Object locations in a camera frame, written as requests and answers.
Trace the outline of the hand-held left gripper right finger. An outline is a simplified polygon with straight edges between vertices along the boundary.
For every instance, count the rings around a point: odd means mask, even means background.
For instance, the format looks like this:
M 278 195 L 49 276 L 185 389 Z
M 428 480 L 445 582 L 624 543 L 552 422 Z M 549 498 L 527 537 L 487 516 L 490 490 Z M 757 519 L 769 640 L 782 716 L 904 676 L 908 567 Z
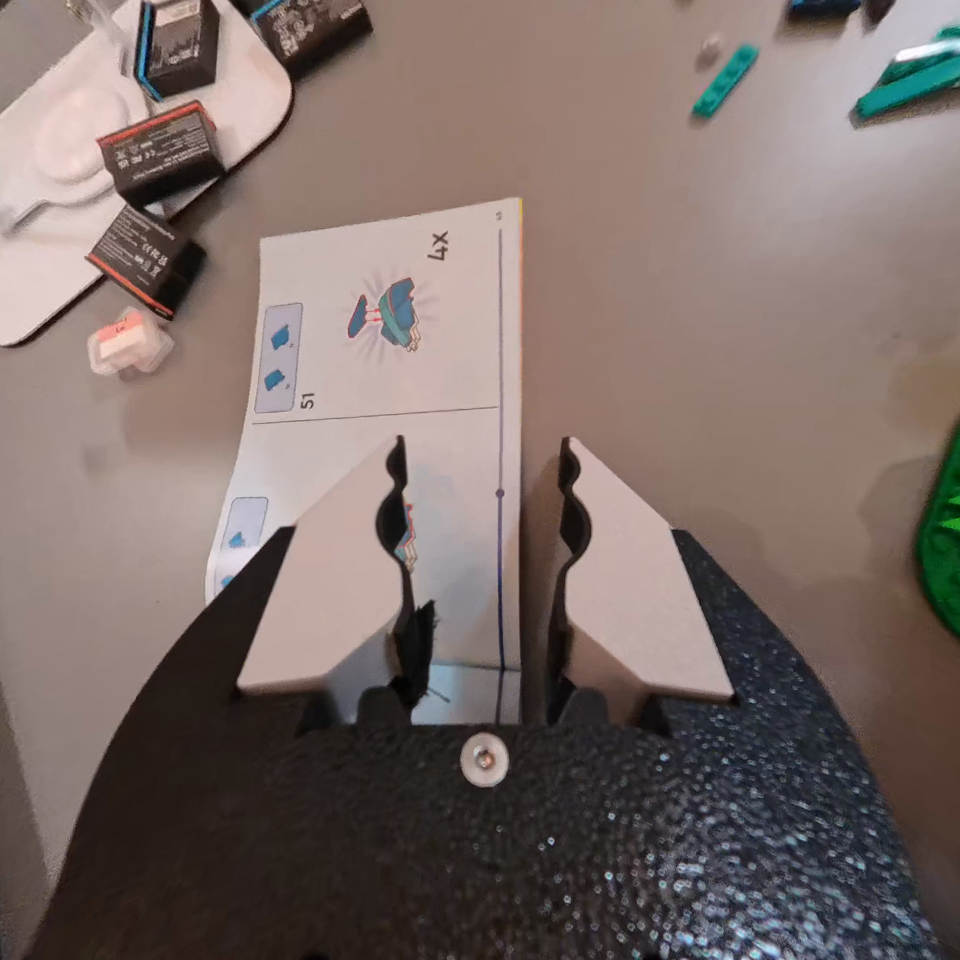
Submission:
M 639 726 L 653 697 L 728 706 L 736 691 L 670 523 L 580 439 L 558 455 L 558 570 L 546 719 Z

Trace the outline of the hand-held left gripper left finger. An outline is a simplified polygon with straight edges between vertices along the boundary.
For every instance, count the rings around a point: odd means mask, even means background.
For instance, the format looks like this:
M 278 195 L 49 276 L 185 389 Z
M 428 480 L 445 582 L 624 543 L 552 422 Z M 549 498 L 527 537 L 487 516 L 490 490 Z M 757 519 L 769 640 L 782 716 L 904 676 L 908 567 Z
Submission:
M 357 722 L 389 695 L 404 722 L 426 697 L 437 607 L 398 554 L 407 450 L 389 438 L 295 522 L 237 678 L 246 696 L 305 694 L 321 722 Z

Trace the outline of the lego instruction booklet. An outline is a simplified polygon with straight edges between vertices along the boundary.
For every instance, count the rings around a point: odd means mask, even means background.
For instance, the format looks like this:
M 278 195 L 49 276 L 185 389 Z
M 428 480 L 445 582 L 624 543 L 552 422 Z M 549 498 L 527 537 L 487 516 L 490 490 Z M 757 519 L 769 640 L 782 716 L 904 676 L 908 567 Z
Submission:
M 414 721 L 521 715 L 522 201 L 263 238 L 210 604 L 284 526 L 404 439 L 395 562 L 438 620 Z

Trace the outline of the lego bird flower model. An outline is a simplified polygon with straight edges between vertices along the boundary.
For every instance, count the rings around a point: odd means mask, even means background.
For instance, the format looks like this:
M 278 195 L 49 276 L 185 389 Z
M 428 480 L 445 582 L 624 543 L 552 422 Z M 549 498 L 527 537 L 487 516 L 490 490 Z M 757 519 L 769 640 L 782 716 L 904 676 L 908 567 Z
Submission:
M 930 609 L 959 638 L 959 427 L 947 443 L 915 541 L 918 582 Z

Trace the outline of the pile of teal lego plates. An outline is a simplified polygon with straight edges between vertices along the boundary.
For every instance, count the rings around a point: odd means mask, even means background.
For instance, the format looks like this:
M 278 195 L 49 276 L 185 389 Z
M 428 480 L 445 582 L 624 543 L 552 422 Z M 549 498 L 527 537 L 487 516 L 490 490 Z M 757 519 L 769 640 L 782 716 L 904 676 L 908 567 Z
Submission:
M 759 58 L 758 47 L 745 44 L 730 57 L 691 107 L 699 119 L 711 119 L 726 103 Z M 857 121 L 869 121 L 918 101 L 957 90 L 959 24 L 944 26 L 930 41 L 898 51 L 873 87 L 855 103 Z

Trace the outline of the clear memory card case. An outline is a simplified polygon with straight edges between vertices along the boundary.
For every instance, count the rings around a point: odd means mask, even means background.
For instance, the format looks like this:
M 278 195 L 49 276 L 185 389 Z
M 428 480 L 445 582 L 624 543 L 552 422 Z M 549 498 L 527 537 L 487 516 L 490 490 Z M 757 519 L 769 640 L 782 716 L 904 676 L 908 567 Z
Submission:
M 87 338 L 91 371 L 101 377 L 126 371 L 148 375 L 171 354 L 174 340 L 162 318 L 137 306 L 128 306 L 114 320 Z

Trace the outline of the black battery red edge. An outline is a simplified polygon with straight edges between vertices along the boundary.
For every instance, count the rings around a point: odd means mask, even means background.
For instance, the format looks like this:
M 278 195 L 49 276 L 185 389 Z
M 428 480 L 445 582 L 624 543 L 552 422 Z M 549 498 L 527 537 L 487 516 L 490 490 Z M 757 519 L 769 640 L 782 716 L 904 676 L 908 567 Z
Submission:
M 217 128 L 198 100 L 97 139 L 116 193 L 138 210 L 227 174 Z
M 140 305 L 171 321 L 204 268 L 207 252 L 169 222 L 124 204 L 84 259 Z

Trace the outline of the wooden book stand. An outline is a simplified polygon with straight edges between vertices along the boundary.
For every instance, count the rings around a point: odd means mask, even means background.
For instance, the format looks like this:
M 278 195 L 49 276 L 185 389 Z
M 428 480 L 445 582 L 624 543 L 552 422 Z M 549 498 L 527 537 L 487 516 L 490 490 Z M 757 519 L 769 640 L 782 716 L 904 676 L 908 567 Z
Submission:
M 232 171 L 282 126 L 293 99 L 291 79 L 253 27 L 229 2 L 217 1 L 221 15 L 216 81 L 174 97 L 172 107 L 198 100 L 215 128 L 223 165 Z M 158 112 L 131 78 L 119 70 L 119 53 L 101 35 L 90 33 L 31 86 L 16 92 L 14 41 L 2 37 L 2 178 L 34 160 L 34 133 L 54 102 L 71 90 L 114 92 L 125 104 L 129 126 Z M 1 238 L 1 346 L 31 338 L 102 279 L 87 254 L 121 210 L 111 177 L 98 196 L 69 207 L 45 207 Z

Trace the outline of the black battery blue edge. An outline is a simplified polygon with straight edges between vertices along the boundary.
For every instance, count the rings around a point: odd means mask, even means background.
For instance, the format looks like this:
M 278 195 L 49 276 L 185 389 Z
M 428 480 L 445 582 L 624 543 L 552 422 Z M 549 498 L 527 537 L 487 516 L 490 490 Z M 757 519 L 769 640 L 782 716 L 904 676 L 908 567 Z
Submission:
M 248 17 L 270 53 L 293 80 L 370 35 L 374 25 L 361 1 L 270 1 Z
M 153 102 L 215 83 L 220 20 L 211 1 L 140 3 L 133 72 Z

